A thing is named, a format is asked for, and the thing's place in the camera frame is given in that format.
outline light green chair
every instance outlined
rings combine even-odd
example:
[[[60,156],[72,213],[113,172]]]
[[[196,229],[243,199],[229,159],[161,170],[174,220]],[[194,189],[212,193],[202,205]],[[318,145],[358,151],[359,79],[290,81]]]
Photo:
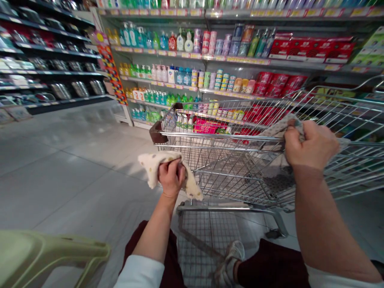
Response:
[[[83,288],[108,260],[106,243],[79,236],[0,230],[0,288],[23,288],[48,278],[56,267],[84,267],[75,288]]]

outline hand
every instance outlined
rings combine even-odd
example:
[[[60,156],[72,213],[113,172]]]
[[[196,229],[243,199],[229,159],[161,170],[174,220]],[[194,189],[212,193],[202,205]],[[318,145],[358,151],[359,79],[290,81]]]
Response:
[[[163,186],[163,194],[169,198],[177,198],[185,179],[185,167],[179,164],[181,158],[159,166],[159,181]]]
[[[321,172],[328,161],[339,151],[336,136],[326,126],[319,126],[313,121],[304,121],[305,141],[299,141],[299,132],[294,126],[288,126],[284,134],[287,161],[293,168],[311,167]]]

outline white sneaker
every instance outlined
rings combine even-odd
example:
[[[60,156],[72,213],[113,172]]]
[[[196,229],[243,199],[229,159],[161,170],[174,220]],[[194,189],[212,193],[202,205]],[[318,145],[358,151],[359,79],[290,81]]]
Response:
[[[215,281],[217,287],[224,288],[236,286],[233,279],[233,266],[238,260],[245,260],[245,250],[243,244],[239,240],[235,240],[229,244],[224,262],[222,262],[216,269]]]

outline white bottle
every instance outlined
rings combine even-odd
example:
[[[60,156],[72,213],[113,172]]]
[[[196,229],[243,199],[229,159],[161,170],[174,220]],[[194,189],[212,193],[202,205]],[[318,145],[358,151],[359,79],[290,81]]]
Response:
[[[155,64],[152,64],[152,80],[154,81],[157,81],[157,75],[156,75],[156,68],[155,68]]]
[[[172,68],[170,68],[170,66],[167,66],[167,67],[168,67],[168,83],[175,84],[175,70],[172,69],[173,66],[171,66]]]
[[[158,81],[161,81],[161,79],[162,79],[162,75],[161,75],[160,65],[156,65],[156,67],[157,67],[157,70],[156,70],[156,79],[157,79]]]
[[[163,65],[163,70],[162,70],[162,80],[163,82],[168,82],[168,72],[167,69],[165,68],[165,65]]]
[[[188,31],[187,40],[185,40],[185,44],[184,44],[184,49],[186,52],[192,52],[193,50],[193,42],[191,38],[192,38],[191,32]]]

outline tile floor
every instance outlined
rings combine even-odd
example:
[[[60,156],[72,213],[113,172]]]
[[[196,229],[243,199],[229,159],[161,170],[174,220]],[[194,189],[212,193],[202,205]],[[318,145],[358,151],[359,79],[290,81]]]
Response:
[[[113,287],[125,244],[149,219],[161,189],[150,190],[136,161],[157,150],[147,130],[118,124],[113,101],[35,116],[0,127],[0,229],[78,234],[105,241],[112,255],[90,287]],[[186,201],[180,195],[178,202]],[[338,202],[352,234],[371,259],[384,262],[382,193]],[[290,236],[276,243],[299,250],[294,213],[282,213]],[[174,215],[180,265],[188,287],[212,287],[227,244],[241,239],[250,257],[275,223],[247,213]],[[70,287],[81,271],[54,271],[45,287]]]

